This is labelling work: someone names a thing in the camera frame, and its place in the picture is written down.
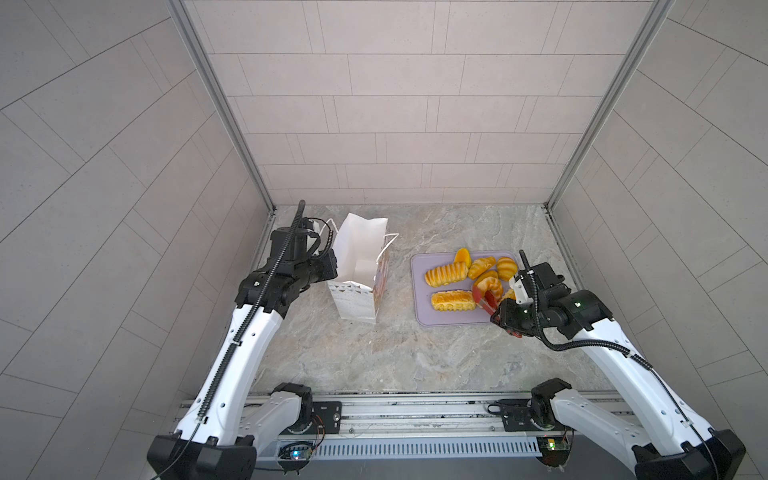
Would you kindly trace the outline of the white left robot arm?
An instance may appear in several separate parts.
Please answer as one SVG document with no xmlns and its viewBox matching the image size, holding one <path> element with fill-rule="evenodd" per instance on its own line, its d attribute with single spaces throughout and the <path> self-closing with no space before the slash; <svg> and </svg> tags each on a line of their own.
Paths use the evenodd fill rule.
<svg viewBox="0 0 768 480">
<path fill-rule="evenodd" d="M 332 280 L 332 222 L 303 217 L 270 235 L 264 266 L 239 285 L 224 344 L 174 432 L 154 438 L 147 461 L 158 479 L 248 479 L 257 454 L 287 428 L 312 422 L 310 388 L 283 383 L 241 434 L 251 383 L 290 305 L 312 284 Z"/>
</svg>

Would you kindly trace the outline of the ring-shaped braided bread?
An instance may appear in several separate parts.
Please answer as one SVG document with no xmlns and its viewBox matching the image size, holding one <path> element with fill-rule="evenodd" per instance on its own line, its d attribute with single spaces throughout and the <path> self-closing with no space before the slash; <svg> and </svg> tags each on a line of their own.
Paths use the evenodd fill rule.
<svg viewBox="0 0 768 480">
<path fill-rule="evenodd" d="M 490 290 L 494 297 L 496 298 L 497 303 L 499 304 L 500 300 L 502 299 L 504 295 L 504 288 L 502 285 L 501 280 L 496 276 L 486 276 L 482 279 L 478 278 L 474 284 L 482 288 L 483 290 Z"/>
</svg>

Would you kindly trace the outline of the lilac plastic tray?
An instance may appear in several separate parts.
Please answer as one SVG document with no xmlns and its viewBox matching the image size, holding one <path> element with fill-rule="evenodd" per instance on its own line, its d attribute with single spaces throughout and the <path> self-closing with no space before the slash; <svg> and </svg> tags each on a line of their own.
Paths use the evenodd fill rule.
<svg viewBox="0 0 768 480">
<path fill-rule="evenodd" d="M 504 300 L 513 301 L 521 262 L 509 252 L 417 254 L 411 259 L 417 321 L 450 326 L 490 321 Z"/>
</svg>

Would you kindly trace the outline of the red kitchen tongs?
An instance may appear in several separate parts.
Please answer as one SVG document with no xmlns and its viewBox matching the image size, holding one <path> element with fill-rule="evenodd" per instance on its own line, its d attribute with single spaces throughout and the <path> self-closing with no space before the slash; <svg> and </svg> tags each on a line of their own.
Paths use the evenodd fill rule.
<svg viewBox="0 0 768 480">
<path fill-rule="evenodd" d="M 511 326 L 502 320 L 501 314 L 499 313 L 498 303 L 490 290 L 483 290 L 479 286 L 474 285 L 472 287 L 472 296 L 475 304 L 489 314 L 491 323 L 502 328 L 508 334 L 514 337 L 522 337 L 521 333 L 516 332 Z"/>
</svg>

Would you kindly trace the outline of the white cartoon paper bag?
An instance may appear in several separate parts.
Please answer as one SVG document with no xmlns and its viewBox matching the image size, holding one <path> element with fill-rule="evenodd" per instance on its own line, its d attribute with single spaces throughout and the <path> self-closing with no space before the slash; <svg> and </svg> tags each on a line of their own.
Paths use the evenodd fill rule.
<svg viewBox="0 0 768 480">
<path fill-rule="evenodd" d="M 398 235 L 388 230 L 386 217 L 366 219 L 350 213 L 337 225 L 317 221 L 318 233 L 333 235 L 337 276 L 327 282 L 339 316 L 344 320 L 376 322 L 386 289 L 390 247 Z"/>
</svg>

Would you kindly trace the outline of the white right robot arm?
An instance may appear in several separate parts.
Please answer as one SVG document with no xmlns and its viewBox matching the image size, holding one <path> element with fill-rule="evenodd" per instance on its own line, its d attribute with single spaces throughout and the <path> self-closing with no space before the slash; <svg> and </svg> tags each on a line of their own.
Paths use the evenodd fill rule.
<svg viewBox="0 0 768 480">
<path fill-rule="evenodd" d="M 581 433 L 621 461 L 638 479 L 732 479 L 746 447 L 689 406 L 639 353 L 609 308 L 591 291 L 577 292 L 548 263 L 524 265 L 508 295 L 473 293 L 491 322 L 508 334 L 541 341 L 554 352 L 582 349 L 637 418 L 631 423 L 597 406 L 568 382 L 553 378 L 531 391 L 530 424 L 562 429 L 571 447 Z"/>
</svg>

